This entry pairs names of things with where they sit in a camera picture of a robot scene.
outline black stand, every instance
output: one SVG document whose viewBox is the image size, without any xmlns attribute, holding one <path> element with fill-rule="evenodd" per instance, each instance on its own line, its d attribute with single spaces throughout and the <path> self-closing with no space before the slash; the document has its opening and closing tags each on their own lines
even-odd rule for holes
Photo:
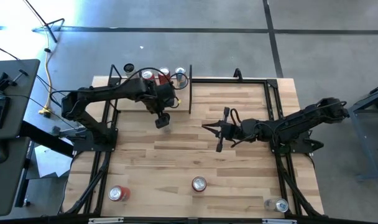
<svg viewBox="0 0 378 224">
<path fill-rule="evenodd" d="M 61 21 L 62 23 L 60 24 L 60 26 L 59 26 L 58 28 L 55 29 L 55 31 L 59 31 L 60 28 L 63 26 L 63 23 L 65 22 L 65 19 L 64 19 L 64 18 L 61 18 L 61 19 L 57 19 L 56 21 L 52 21 L 52 22 L 48 22 L 48 23 L 46 23 L 46 22 L 42 19 L 42 17 L 40 16 L 40 14 L 39 14 L 39 13 L 33 8 L 33 6 L 29 3 L 29 1 L 28 1 L 28 0 L 24 0 L 24 1 L 25 1 L 25 2 L 27 3 L 27 5 L 33 10 L 33 12 L 37 15 L 37 17 L 41 20 L 41 22 L 43 23 L 44 27 L 47 28 L 48 33 L 51 34 L 51 37 L 52 37 L 53 41 L 54 41 L 55 43 L 57 43 L 58 40 L 57 40 L 57 38 L 55 37 L 55 35 L 53 34 L 52 29 L 50 28 L 50 25 L 53 25 L 54 23 Z M 40 32 L 40 31 L 42 31 L 42 30 L 44 30 L 43 27 L 38 27 L 38 28 L 34 28 L 34 29 L 32 29 L 33 32 Z"/>
<path fill-rule="evenodd" d="M 65 156 L 73 158 L 73 146 L 55 136 L 52 136 L 49 133 L 46 133 L 33 124 L 27 123 L 26 121 L 22 122 L 19 136 L 29 137 L 33 142 L 36 142 L 40 145 L 52 149 L 55 152 L 59 152 Z"/>
</svg>

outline can lid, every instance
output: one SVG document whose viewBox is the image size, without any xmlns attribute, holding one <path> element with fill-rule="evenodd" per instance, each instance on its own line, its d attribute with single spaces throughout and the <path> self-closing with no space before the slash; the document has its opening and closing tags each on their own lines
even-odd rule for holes
<svg viewBox="0 0 378 224">
<path fill-rule="evenodd" d="M 195 177 L 191 182 L 191 186 L 193 187 L 193 190 L 202 192 L 207 187 L 206 179 L 204 177 Z"/>
<path fill-rule="evenodd" d="M 134 71 L 134 69 L 135 69 L 135 67 L 134 67 L 134 65 L 131 64 L 131 63 L 128 63 L 128 64 L 126 64 L 126 65 L 124 66 L 124 71 L 125 71 L 125 72 L 132 72 L 132 71 Z"/>
<path fill-rule="evenodd" d="M 175 73 L 185 73 L 185 69 L 182 67 L 178 67 L 175 69 Z"/>
<path fill-rule="evenodd" d="M 109 198 L 112 201 L 117 201 L 121 199 L 121 187 L 120 186 L 114 186 L 109 192 Z"/>
<path fill-rule="evenodd" d="M 170 70 L 166 67 L 160 68 L 160 71 L 164 73 L 164 75 L 168 75 L 170 73 Z"/>
<path fill-rule="evenodd" d="M 144 71 L 142 73 L 142 77 L 146 78 L 146 79 L 152 78 L 153 77 L 153 73 L 151 71 Z"/>
<path fill-rule="evenodd" d="M 288 203 L 284 199 L 278 199 L 276 201 L 276 209 L 280 212 L 287 212 L 288 210 Z"/>
</svg>

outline wooden tabletop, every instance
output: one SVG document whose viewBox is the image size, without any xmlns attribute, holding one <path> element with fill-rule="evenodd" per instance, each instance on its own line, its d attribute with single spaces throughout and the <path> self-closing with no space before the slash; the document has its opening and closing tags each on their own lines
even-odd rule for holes
<svg viewBox="0 0 378 224">
<path fill-rule="evenodd" d="M 95 77 L 93 86 L 99 86 L 105 78 Z M 278 79 L 278 84 L 284 115 L 298 111 L 294 81 Z M 103 105 L 104 102 L 93 103 L 87 112 L 100 121 Z M 156 115 L 130 111 L 119 114 L 118 143 L 109 165 L 101 215 L 283 217 L 282 213 L 264 209 L 265 200 L 280 197 L 275 157 L 269 145 L 244 142 L 230 148 L 230 142 L 225 141 L 223 151 L 218 153 L 215 136 L 201 128 L 202 124 L 221 119 L 225 106 L 236 108 L 241 119 L 268 118 L 264 87 L 258 84 L 194 83 L 191 114 L 170 112 L 170 132 L 155 127 Z M 93 157 L 93 152 L 84 152 L 73 163 L 63 202 L 65 210 L 73 206 L 88 185 Z M 310 159 L 301 154 L 292 157 L 299 189 L 323 213 Z M 196 176 L 204 177 L 208 183 L 202 193 L 191 188 Z M 114 185 L 128 187 L 130 199 L 110 201 L 108 192 Z M 98 187 L 92 207 L 95 207 Z M 290 209 L 294 211 L 290 190 L 288 195 Z"/>
</svg>

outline black mount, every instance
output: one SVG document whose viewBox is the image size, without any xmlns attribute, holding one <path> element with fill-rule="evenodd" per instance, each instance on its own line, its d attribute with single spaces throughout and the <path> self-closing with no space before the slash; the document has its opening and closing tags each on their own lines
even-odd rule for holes
<svg viewBox="0 0 378 224">
<path fill-rule="evenodd" d="M 48 30 L 48 33 L 51 35 L 51 38 L 52 40 L 57 43 L 58 40 L 57 38 L 55 37 L 55 35 L 53 34 L 53 30 L 54 31 L 60 31 L 60 29 L 62 28 L 63 26 L 63 23 L 65 22 L 65 19 L 64 18 L 61 18 L 61 19 L 57 19 L 56 21 L 52 21 L 52 22 L 45 22 L 42 17 L 40 16 L 40 14 L 34 9 L 34 7 L 30 4 L 30 2 L 28 0 L 24 0 L 27 5 L 33 10 L 33 12 L 37 15 L 37 17 L 41 20 L 41 22 L 43 23 L 44 25 L 44 28 L 46 28 Z M 61 24 L 55 29 L 53 28 L 53 25 L 54 23 L 57 23 L 61 21 Z M 32 29 L 32 32 L 41 32 L 41 31 L 44 31 L 44 28 L 43 27 L 38 27 L 38 28 L 34 28 Z"/>
<path fill-rule="evenodd" d="M 16 76 L 13 80 L 10 80 L 8 79 L 8 74 L 6 74 L 5 72 L 2 73 L 1 77 L 0 77 L 0 93 L 1 94 L 4 94 L 4 90 L 6 88 L 8 88 L 9 86 L 16 86 L 17 83 L 16 81 L 22 76 L 29 76 L 29 74 L 27 74 L 27 72 L 23 71 L 22 69 L 19 69 L 19 74 L 18 76 Z"/>
</svg>

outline black cable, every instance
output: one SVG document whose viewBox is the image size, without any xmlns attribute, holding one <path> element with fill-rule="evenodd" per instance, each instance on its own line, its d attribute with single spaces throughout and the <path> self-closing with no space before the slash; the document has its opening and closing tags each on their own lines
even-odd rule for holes
<svg viewBox="0 0 378 224">
<path fill-rule="evenodd" d="M 308 153 L 304 153 L 304 154 L 305 154 L 305 156 L 307 156 L 311 160 L 312 165 L 313 165 L 313 169 L 315 169 L 315 162 L 313 161 L 312 157 Z"/>
<path fill-rule="evenodd" d="M 77 159 L 77 157 L 82 153 L 83 151 L 80 151 L 80 152 L 77 152 L 76 155 L 73 157 L 73 159 L 71 160 L 71 163 L 70 163 L 70 168 L 71 168 L 71 165 L 73 165 L 73 162 Z M 66 180 L 65 182 L 65 185 L 63 187 L 63 192 L 62 192 L 62 201 L 60 202 L 60 206 L 59 206 L 59 211 L 58 213 L 61 213 L 63 212 L 62 211 L 62 205 L 63 205 L 63 201 L 65 200 L 65 191 L 66 191 L 66 187 L 67 187 L 67 182 L 68 182 L 68 179 Z"/>
<path fill-rule="evenodd" d="M 0 94 L 0 96 L 21 96 L 21 97 L 24 97 L 24 98 L 27 98 L 29 100 L 32 100 L 34 103 L 37 103 L 39 106 L 41 106 L 42 108 L 44 108 L 39 102 L 33 100 L 32 98 L 30 97 L 27 97 L 27 96 L 24 96 L 24 95 L 3 95 L 3 94 Z M 74 128 L 72 125 L 70 125 L 69 123 L 67 123 L 66 121 L 64 121 L 63 119 L 61 119 L 61 117 L 59 117 L 58 115 L 56 115 L 54 112 L 51 112 L 49 111 L 50 113 L 52 113 L 53 115 L 55 115 L 57 118 L 59 118 L 61 121 L 63 121 L 65 124 L 69 125 L 71 128 L 73 128 L 74 130 L 77 131 L 76 128 Z"/>
<path fill-rule="evenodd" d="M 49 92 L 49 91 L 48 91 L 48 88 L 47 88 L 47 86 L 46 86 L 46 85 L 48 85 L 48 84 L 47 84 L 47 83 L 44 83 L 44 82 L 41 81 L 41 80 L 40 80 L 40 82 L 41 82 L 41 84 L 44 86 L 44 88 L 46 89 L 46 91 Z M 54 96 L 52 96 L 52 102 L 54 102 L 57 106 L 59 106 L 60 108 L 62 108 L 61 104 L 57 101 L 57 99 L 55 99 Z"/>
<path fill-rule="evenodd" d="M 237 121 L 238 121 L 239 123 L 241 123 L 241 120 L 240 120 L 240 118 L 239 118 L 239 113 L 237 112 L 237 110 L 236 110 L 235 108 L 232 108 L 232 109 L 231 109 L 231 119 L 232 119 L 232 121 L 233 121 L 233 124 L 236 125 L 236 121 L 235 121 L 234 118 L 233 118 L 233 113 L 232 113 L 232 111 L 234 111 L 234 112 L 236 113 L 236 119 L 237 119 Z"/>
<path fill-rule="evenodd" d="M 9 52 L 7 52 L 6 50 L 4 50 L 4 49 L 2 49 L 2 48 L 0 48 L 0 51 L 4 52 L 4 53 L 6 53 L 6 54 L 9 54 L 11 57 L 13 57 L 13 58 L 16 59 L 16 60 L 20 60 L 19 58 L 13 56 L 12 54 L 10 54 Z"/>
<path fill-rule="evenodd" d="M 170 79 L 172 79 L 172 77 L 176 76 L 176 77 L 177 77 L 177 80 L 178 80 L 178 75 L 182 75 L 182 76 L 185 77 L 185 80 L 187 81 L 187 82 L 186 82 L 186 85 L 183 86 L 183 87 L 181 87 L 181 88 L 176 88 L 171 82 L 170 82 L 170 83 L 171 83 L 171 85 L 172 85 L 172 88 L 174 88 L 174 90 L 183 90 L 184 88 L 186 88 L 186 87 L 188 86 L 188 84 L 189 84 L 189 79 L 188 79 L 188 77 L 187 77 L 184 73 L 180 73 L 180 72 L 177 72 L 177 73 L 173 74 L 173 75 L 170 77 Z"/>
<path fill-rule="evenodd" d="M 128 80 L 130 80 L 133 76 L 135 76 L 137 74 L 140 74 L 140 76 L 142 77 L 141 71 L 144 71 L 144 70 L 155 70 L 155 71 L 158 71 L 159 74 L 161 73 L 165 77 L 165 79 L 172 85 L 171 78 L 169 78 L 168 76 L 166 76 L 162 71 L 160 71 L 157 68 L 153 68 L 153 67 L 145 67 L 145 68 L 141 68 L 138 71 L 134 72 L 130 77 L 128 77 L 121 84 L 118 84 L 118 85 L 116 85 L 114 87 L 111 87 L 109 89 L 103 89 L 103 90 L 58 90 L 58 91 L 51 92 L 51 96 L 53 94 L 55 94 L 55 93 L 99 93 L 99 92 L 103 92 L 103 91 L 113 91 L 113 90 L 118 89 L 118 88 L 122 87 L 123 85 L 125 85 Z M 188 77 L 185 74 L 183 74 L 183 73 L 175 73 L 175 74 L 172 75 L 172 77 L 174 75 L 178 75 L 178 74 L 183 75 L 188 80 Z M 175 90 L 182 90 L 182 89 L 184 89 L 188 85 L 188 83 L 189 82 L 187 82 L 187 84 L 184 87 L 182 87 L 182 88 L 175 88 L 173 85 L 172 86 L 173 86 L 173 88 Z"/>
<path fill-rule="evenodd" d="M 51 89 L 53 89 L 53 90 L 55 90 L 55 91 L 58 91 L 58 90 L 56 90 L 54 87 L 52 87 L 52 86 L 50 86 L 43 78 L 41 78 L 39 75 L 36 75 L 37 76 L 37 78 L 38 79 L 40 79 L 40 81 L 43 83 L 43 84 L 45 84 L 45 85 L 47 85 L 48 87 L 50 87 Z"/>
</svg>

